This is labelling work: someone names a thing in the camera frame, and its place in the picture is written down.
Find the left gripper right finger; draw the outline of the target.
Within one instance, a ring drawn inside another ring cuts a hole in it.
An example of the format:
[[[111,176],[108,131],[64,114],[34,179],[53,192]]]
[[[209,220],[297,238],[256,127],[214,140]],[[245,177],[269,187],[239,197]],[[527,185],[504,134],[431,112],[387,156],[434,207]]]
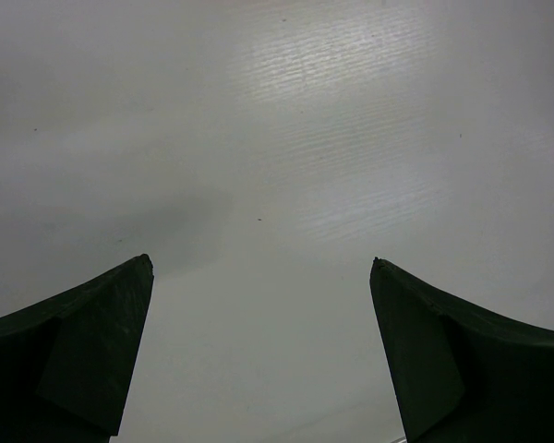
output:
[[[375,258],[370,291],[409,442],[554,442],[554,331]]]

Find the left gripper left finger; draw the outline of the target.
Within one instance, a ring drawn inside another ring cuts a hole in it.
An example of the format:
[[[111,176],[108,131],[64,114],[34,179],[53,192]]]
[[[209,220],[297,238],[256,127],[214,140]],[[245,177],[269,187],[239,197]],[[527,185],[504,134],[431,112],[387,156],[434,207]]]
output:
[[[0,442],[118,435],[153,283],[142,254],[0,317]]]

